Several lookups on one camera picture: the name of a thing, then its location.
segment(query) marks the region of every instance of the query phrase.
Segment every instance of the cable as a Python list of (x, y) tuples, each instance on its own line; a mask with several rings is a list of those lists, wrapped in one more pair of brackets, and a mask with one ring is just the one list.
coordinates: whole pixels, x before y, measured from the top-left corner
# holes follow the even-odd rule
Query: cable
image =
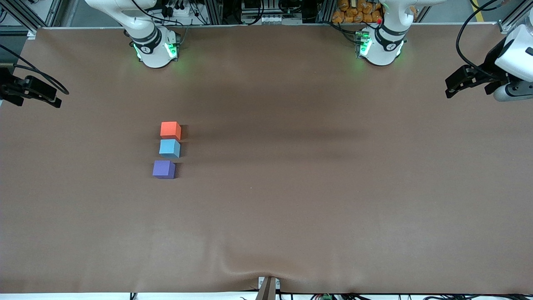
[(349, 37), (349, 36), (348, 36), (348, 35), (342, 30), (342, 28), (341, 28), (341, 24), (340, 24), (340, 23), (339, 23), (339, 25), (338, 25), (338, 29), (339, 29), (339, 31), (342, 33), (342, 35), (344, 35), (344, 37), (345, 37), (348, 41), (350, 41), (350, 42), (352, 42), (352, 43), (354, 43), (354, 44), (357, 44), (357, 42), (356, 42), (355, 40), (352, 40), (352, 39), (351, 39), (351, 38), (350, 38), (350, 37)]
[(370, 25), (369, 23), (366, 23), (366, 22), (364, 22), (364, 21), (361, 21), (361, 23), (363, 23), (363, 24), (365, 24), (366, 26), (372, 28), (373, 30), (378, 30), (378, 29), (379, 29), (379, 25), (378, 25), (378, 27), (372, 27), (372, 25)]
[[(472, 6), (473, 6), (475, 9), (479, 9), (479, 6), (477, 6), (477, 5), (474, 3), (473, 0), (469, 0), (469, 1), (470, 1), (470, 4), (472, 4)], [(495, 9), (500, 8), (501, 6), (502, 6), (501, 4), (498, 4), (498, 5), (494, 6), (494, 7), (489, 8), (489, 9), (482, 9), (481, 11), (493, 11), (493, 10), (495, 10)]]
[(196, 3), (196, 1), (189, 1), (189, 4), (191, 5), (191, 9), (194, 10), (194, 8), (192, 7), (192, 4), (194, 3), (195, 7), (196, 7), (196, 12), (195, 12), (195, 16), (196, 18), (204, 25), (208, 25), (207, 21), (204, 19), (204, 16), (201, 14), (200, 12), (200, 8), (198, 8), (198, 3)]
[(239, 0), (233, 0), (233, 6), (231, 7), (231, 14), (233, 14), (233, 17), (237, 21), (238, 24), (243, 24), (241, 21), (241, 18), (237, 16), (237, 5), (239, 4)]
[(477, 71), (479, 72), (482, 72), (484, 73), (485, 75), (489, 76), (490, 78), (492, 79), (495, 79), (495, 80), (500, 80), (500, 78), (496, 77), (495, 75), (492, 75), (492, 74), (489, 74), (487, 72), (485, 72), (483, 69), (481, 69), (478, 65), (474, 64), (473, 62), (471, 62), (470, 60), (468, 60), (468, 58), (466, 58), (465, 55), (463, 55), (463, 53), (461, 52), (461, 49), (459, 47), (459, 41), (461, 40), (461, 36), (463, 35), (463, 31), (465, 30), (466, 28), (466, 25), (468, 24), (468, 22), (470, 22), (470, 20), (472, 20), (472, 18), (474, 18), (474, 16), (476, 14), (478, 14), (478, 12), (480, 12), (482, 9), (484, 9), (485, 7), (489, 6), (490, 4), (496, 2), (496, 1), (499, 1), (499, 0), (490, 0), (489, 2), (487, 2), (486, 4), (484, 5), (481, 5), (481, 7), (479, 7), (478, 9), (476, 9), (467, 19), (466, 21), (463, 23), (463, 25), (461, 26), (461, 29), (459, 30), (459, 34), (457, 34), (457, 40), (455, 40), (455, 49), (457, 50), (457, 54), (459, 54), (459, 56), (461, 57), (462, 60), (464, 60), (465, 63), (469, 64), (472, 68), (476, 69)]
[(183, 38), (181, 38), (180, 46), (183, 44), (183, 42), (185, 42), (185, 37), (187, 36), (187, 32), (189, 31), (189, 27), (191, 27), (191, 25), (185, 28), (185, 33), (183, 34)]
[(153, 15), (149, 15), (144, 9), (142, 9), (138, 4), (137, 2), (135, 2), (135, 0), (131, 0), (131, 2), (133, 2), (133, 4), (135, 4), (135, 6), (142, 12), (144, 13), (145, 15), (149, 16), (150, 18), (153, 18), (153, 19), (157, 19), (157, 20), (160, 20), (160, 21), (166, 21), (166, 22), (174, 22), (176, 23), (176, 25), (180, 25), (180, 26), (184, 26), (183, 24), (181, 24), (181, 22), (178, 22), (178, 21), (174, 21), (174, 20), (165, 20), (165, 19), (161, 19), (160, 17), (156, 17), (156, 16), (153, 16)]
[(63, 84), (61, 84), (61, 82), (59, 82), (57, 79), (55, 79), (54, 77), (48, 75), (47, 73), (45, 72), (41, 72), (40, 70), (36, 69), (36, 68), (30, 68), (30, 67), (27, 67), (27, 66), (22, 66), (22, 65), (17, 65), (17, 64), (13, 64), (13, 67), (15, 68), (20, 68), (20, 69), (25, 69), (25, 70), (29, 70), (29, 71), (32, 71), (32, 72), (35, 72), (37, 74), (40, 74), (41, 76), (43, 76), (48, 82), (50, 82), (58, 91), (62, 92), (63, 94), (65, 95), (68, 95), (69, 94), (69, 91), (67, 90), (67, 88), (64, 87)]
[(22, 65), (17, 65), (17, 64), (14, 64), (13, 66), (15, 68), (21, 68), (21, 69), (26, 69), (26, 70), (30, 70), (30, 71), (33, 71), (35, 73), (38, 73), (38, 74), (41, 74), (48, 82), (50, 82), (56, 89), (58, 89), (60, 92), (62, 92), (63, 94), (65, 95), (68, 95), (69, 94), (69, 91), (67, 90), (67, 88), (64, 87), (63, 84), (61, 84), (61, 82), (59, 82), (58, 80), (56, 80), (54, 77), (48, 75), (47, 73), (45, 72), (41, 72), (39, 69), (37, 69), (37, 67), (35, 67), (32, 63), (30, 63), (29, 61), (27, 61), (25, 58), (23, 58), (22, 56), (16, 54), (15, 52), (11, 51), (11, 49), (7, 48), (6, 46), (4, 45), (1, 45), (0, 44), (0, 48), (4, 49), (5, 51), (9, 52), (11, 55), (15, 56), (16, 58), (22, 60), (23, 62), (25, 62), (29, 67), (26, 67), (26, 66), (22, 66)]
[(255, 20), (248, 24), (248, 25), (253, 25), (257, 22), (259, 22), (259, 20), (261, 20), (263, 18), (263, 13), (265, 11), (265, 5), (263, 3), (263, 0), (257, 0), (258, 4), (257, 4), (257, 17), (255, 18)]
[(287, 6), (287, 9), (284, 9), (283, 7), (281, 7), (281, 3), (282, 2), (283, 2), (283, 0), (278, 1), (278, 8), (283, 13), (297, 13), (297, 12), (301, 12), (302, 11), (302, 3), (301, 2), (300, 2), (300, 6), (298, 8), (296, 8), (296, 9), (294, 9), (293, 11), (290, 11), (288, 6)]
[(2, 19), (0, 20), (0, 23), (2, 23), (2, 22), (5, 20), (5, 18), (7, 18), (7, 12), (6, 12), (3, 8), (2, 8), (2, 10), (0, 11), (0, 18), (2, 18)]
[(479, 297), (479, 296), (482, 296), (480, 294), (474, 294), (474, 295), (463, 295), (463, 294), (458, 294), (458, 295), (440, 295), (440, 297), (438, 296), (428, 296), (428, 297), (425, 297), (424, 300), (431, 300), (431, 299), (436, 299), (436, 300), (471, 300), (471, 299), (474, 299), (476, 297)]
[(339, 29), (341, 27), (341, 24), (339, 23), (339, 27), (337, 27), (335, 24), (329, 22), (329, 21), (320, 21), (319, 23), (324, 23), (324, 24), (328, 24), (330, 25), (331, 27), (335, 28), (335, 30), (341, 30), (342, 32), (346, 32), (346, 33), (351, 33), (351, 34), (355, 34), (356, 32), (355, 31), (350, 31), (350, 30), (347, 30), (347, 29)]

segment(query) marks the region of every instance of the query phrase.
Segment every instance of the white robot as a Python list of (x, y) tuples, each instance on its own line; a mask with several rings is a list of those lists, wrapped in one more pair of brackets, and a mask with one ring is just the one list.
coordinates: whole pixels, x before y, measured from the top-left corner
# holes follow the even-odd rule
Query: white robot
[(479, 66), (464, 65), (446, 79), (446, 96), (487, 84), (500, 102), (533, 98), (533, 11), (518, 22)]
[(89, 6), (119, 22), (133, 40), (139, 59), (150, 68), (161, 68), (177, 59), (179, 35), (163, 26), (156, 26), (141, 10), (156, 5), (157, 0), (85, 0)]
[(446, 0), (380, 0), (385, 7), (385, 14), (380, 26), (368, 26), (362, 31), (368, 32), (360, 56), (377, 66), (386, 66), (400, 55), (405, 34), (413, 24), (412, 5), (431, 6)]
[[(385, 7), (383, 22), (366, 27), (359, 36), (363, 41), (359, 56), (370, 63), (385, 66), (400, 54), (404, 37), (413, 23), (412, 5), (430, 6), (446, 0), (380, 0)], [(139, 59), (148, 67), (160, 68), (177, 59), (180, 36), (163, 26), (156, 26), (146, 13), (156, 0), (86, 0), (117, 20), (133, 40)], [(498, 101), (533, 98), (533, 13), (510, 30), (507, 37), (487, 54), (483, 64), (469, 62), (446, 79), (446, 95), (488, 83), (487, 94)]]

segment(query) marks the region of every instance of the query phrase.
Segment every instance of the yellow stripe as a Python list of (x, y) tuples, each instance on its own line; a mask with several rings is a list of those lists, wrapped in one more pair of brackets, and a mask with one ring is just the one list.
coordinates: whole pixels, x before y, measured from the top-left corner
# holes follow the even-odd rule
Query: yellow stripe
[[(479, 7), (478, 0), (472, 0), (472, 2), (474, 2), (474, 4), (477, 7)], [(476, 11), (476, 8), (474, 7), (474, 5), (472, 5), (472, 9), (473, 9), (473, 11)], [(477, 22), (484, 22), (483, 16), (481, 15), (481, 12), (478, 12), (477, 14), (475, 14), (475, 19), (476, 19)]]

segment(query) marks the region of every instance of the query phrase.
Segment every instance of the brown tablecloth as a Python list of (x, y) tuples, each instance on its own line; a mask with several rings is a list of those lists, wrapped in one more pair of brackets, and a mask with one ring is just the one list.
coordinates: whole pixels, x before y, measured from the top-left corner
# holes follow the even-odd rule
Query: brown tablecloth
[(375, 67), (329, 27), (195, 28), (149, 69), (121, 30), (40, 30), (22, 55), (71, 95), (0, 108), (0, 290), (533, 293), (533, 102), (446, 99), (457, 32)]

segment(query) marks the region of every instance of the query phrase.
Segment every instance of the orange cube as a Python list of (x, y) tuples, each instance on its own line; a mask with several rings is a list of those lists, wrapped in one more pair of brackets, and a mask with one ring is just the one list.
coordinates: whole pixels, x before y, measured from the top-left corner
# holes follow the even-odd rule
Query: orange cube
[(161, 122), (161, 138), (181, 139), (181, 126), (177, 122)]

